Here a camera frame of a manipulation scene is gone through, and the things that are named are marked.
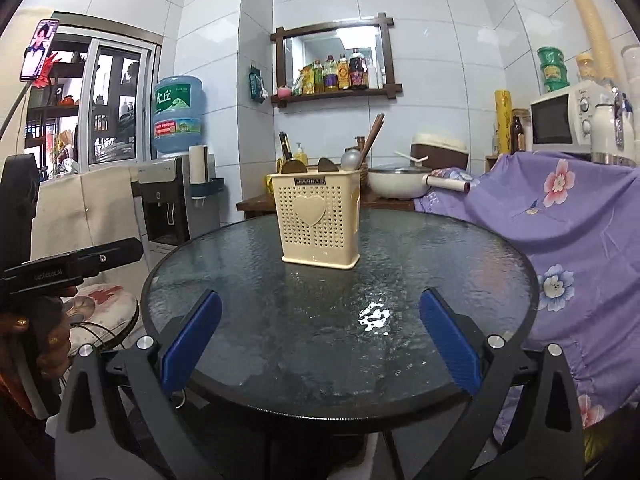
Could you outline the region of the large steel spoon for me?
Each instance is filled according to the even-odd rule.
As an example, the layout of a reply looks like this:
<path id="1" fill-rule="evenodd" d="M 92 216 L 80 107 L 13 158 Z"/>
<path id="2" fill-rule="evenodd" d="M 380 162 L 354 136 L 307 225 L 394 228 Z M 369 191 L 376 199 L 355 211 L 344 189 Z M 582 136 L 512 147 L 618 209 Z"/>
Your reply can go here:
<path id="1" fill-rule="evenodd" d="M 343 171 L 356 171 L 360 169 L 361 152 L 356 148 L 347 150 L 341 157 L 340 168 Z"/>

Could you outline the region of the brown wooden chopstick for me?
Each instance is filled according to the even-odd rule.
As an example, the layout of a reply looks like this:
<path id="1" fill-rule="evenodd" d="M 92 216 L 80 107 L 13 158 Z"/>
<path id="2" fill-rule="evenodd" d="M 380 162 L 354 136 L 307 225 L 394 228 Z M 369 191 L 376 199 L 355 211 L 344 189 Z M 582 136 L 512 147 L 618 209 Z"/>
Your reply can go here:
<path id="1" fill-rule="evenodd" d="M 360 159 L 358 162 L 358 166 L 357 169 L 360 169 L 364 162 L 367 159 L 367 156 L 369 155 L 372 145 L 375 142 L 376 138 L 378 137 L 378 134 L 380 133 L 383 125 L 384 125 L 384 118 L 385 115 L 384 114 L 377 114 L 374 120 L 374 123 L 370 129 L 370 132 L 367 136 L 366 142 L 364 142 L 363 144 L 363 148 L 360 152 Z"/>

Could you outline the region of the black chopstick gold band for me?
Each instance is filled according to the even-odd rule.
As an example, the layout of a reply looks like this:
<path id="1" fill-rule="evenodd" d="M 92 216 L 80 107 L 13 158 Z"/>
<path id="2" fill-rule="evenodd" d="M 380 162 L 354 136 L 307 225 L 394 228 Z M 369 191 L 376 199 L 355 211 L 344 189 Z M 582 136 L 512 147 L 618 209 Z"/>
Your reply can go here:
<path id="1" fill-rule="evenodd" d="M 291 144 L 288 140 L 288 135 L 284 131 L 279 132 L 279 140 L 282 148 L 283 159 L 287 162 L 293 158 L 291 151 Z"/>

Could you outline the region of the steel spoon brown handle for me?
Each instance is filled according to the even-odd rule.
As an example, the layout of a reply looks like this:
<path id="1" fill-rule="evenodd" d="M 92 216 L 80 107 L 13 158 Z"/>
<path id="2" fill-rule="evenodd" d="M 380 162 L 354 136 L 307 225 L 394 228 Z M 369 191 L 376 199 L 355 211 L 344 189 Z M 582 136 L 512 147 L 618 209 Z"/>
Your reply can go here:
<path id="1" fill-rule="evenodd" d="M 334 164 L 331 159 L 326 157 L 320 157 L 318 159 L 318 171 L 319 172 L 335 172 L 340 170 L 337 164 Z"/>

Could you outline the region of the round stool cushion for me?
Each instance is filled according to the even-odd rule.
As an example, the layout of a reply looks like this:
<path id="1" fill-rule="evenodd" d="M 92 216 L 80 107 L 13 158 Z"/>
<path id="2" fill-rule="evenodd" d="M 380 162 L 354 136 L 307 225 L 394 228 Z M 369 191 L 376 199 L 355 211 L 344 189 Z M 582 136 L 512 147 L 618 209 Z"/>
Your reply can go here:
<path id="1" fill-rule="evenodd" d="M 85 344 L 100 351 L 125 349 L 139 321 L 137 298 L 115 284 L 81 287 L 64 302 L 63 312 L 70 320 L 70 356 Z"/>

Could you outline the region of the water dispenser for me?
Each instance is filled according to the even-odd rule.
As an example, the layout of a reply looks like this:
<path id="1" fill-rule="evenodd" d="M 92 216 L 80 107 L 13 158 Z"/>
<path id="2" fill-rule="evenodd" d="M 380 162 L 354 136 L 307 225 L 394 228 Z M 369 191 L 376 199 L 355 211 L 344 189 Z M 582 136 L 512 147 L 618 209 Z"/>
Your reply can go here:
<path id="1" fill-rule="evenodd" d="M 219 200 L 224 179 L 213 156 L 208 176 L 193 183 L 187 154 L 142 162 L 131 182 L 145 258 L 155 266 L 177 247 L 220 228 Z"/>

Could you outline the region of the purple floral cloth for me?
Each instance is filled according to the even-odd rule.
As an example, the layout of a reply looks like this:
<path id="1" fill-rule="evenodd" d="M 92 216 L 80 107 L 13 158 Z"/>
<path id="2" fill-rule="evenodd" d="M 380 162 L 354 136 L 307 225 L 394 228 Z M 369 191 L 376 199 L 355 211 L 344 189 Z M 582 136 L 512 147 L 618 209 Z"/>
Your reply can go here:
<path id="1" fill-rule="evenodd" d="M 484 226 L 529 258 L 540 298 L 527 342 L 564 349 L 595 460 L 631 432 L 639 405 L 638 170 L 519 152 L 470 185 L 414 206 Z"/>

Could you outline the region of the beige plastic utensil holder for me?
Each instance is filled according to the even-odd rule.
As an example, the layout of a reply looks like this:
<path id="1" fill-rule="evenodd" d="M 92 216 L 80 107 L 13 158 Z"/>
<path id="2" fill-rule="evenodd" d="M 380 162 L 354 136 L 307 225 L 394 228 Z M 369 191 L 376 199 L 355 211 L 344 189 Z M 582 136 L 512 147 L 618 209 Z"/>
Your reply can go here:
<path id="1" fill-rule="evenodd" d="M 338 270 L 356 266 L 360 172 L 274 174 L 271 181 L 282 260 Z"/>

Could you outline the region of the rice cooker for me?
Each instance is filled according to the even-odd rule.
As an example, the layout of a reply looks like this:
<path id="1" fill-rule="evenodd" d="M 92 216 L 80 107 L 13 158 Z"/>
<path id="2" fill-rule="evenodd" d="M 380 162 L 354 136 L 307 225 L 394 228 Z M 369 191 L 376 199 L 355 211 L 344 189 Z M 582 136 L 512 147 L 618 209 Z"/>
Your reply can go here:
<path id="1" fill-rule="evenodd" d="M 416 133 L 410 156 L 418 165 L 430 169 L 468 168 L 469 151 L 462 141 L 433 133 Z"/>

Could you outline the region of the blue water bottle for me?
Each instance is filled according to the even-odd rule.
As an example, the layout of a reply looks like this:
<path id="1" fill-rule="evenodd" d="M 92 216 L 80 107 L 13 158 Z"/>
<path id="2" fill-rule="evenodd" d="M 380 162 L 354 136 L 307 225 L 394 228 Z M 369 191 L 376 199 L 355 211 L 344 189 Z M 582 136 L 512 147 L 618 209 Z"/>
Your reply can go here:
<path id="1" fill-rule="evenodd" d="M 153 148 L 160 157 L 183 154 L 203 143 L 205 96 L 198 77 L 160 80 L 153 96 Z"/>

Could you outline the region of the white microwave oven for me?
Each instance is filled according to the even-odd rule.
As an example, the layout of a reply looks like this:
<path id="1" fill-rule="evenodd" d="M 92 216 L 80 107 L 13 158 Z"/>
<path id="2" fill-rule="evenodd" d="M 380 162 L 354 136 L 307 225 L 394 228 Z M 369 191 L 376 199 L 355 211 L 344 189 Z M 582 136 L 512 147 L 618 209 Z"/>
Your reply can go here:
<path id="1" fill-rule="evenodd" d="M 590 153 L 596 106 L 612 103 L 611 91 L 590 80 L 540 96 L 529 107 L 532 150 Z"/>

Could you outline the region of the yellow roll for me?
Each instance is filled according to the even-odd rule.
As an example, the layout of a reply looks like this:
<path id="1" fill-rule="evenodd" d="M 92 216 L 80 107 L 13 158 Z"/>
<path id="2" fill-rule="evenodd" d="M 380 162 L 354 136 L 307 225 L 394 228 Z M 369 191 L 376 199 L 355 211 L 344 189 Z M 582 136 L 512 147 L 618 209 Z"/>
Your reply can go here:
<path id="1" fill-rule="evenodd" d="M 511 154 L 511 128 L 513 122 L 512 96 L 509 90 L 495 91 L 498 153 Z"/>

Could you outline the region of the white kettle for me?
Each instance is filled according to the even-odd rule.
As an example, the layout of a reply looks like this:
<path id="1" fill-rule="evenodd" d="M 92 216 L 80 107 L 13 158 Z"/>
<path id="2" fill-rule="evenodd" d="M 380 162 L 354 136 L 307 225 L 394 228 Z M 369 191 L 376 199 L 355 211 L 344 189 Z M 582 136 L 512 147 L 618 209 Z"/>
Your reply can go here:
<path id="1" fill-rule="evenodd" d="M 596 164 L 634 168 L 636 138 L 629 114 L 615 114 L 613 104 L 601 103 L 594 109 L 591 121 L 591 160 Z"/>

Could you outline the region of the green stacked tins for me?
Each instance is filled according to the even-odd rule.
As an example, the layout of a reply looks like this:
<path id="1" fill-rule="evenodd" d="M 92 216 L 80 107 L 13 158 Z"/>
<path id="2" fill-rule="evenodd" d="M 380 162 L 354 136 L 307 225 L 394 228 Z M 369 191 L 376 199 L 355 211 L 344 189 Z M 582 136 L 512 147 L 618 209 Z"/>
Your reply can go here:
<path id="1" fill-rule="evenodd" d="M 570 85 L 563 52 L 556 47 L 540 47 L 537 50 L 544 90 L 552 92 Z"/>

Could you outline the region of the wooden wall shelf mirror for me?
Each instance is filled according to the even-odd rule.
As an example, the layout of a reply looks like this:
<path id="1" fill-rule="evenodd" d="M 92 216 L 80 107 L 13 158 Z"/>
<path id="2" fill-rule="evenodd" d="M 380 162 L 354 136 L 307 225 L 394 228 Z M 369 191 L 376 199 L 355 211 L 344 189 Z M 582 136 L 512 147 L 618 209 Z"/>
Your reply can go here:
<path id="1" fill-rule="evenodd" d="M 272 105 L 356 96 L 396 99 L 402 85 L 390 42 L 394 25 L 393 18 L 379 13 L 362 20 L 277 28 L 270 35 L 276 55 Z"/>

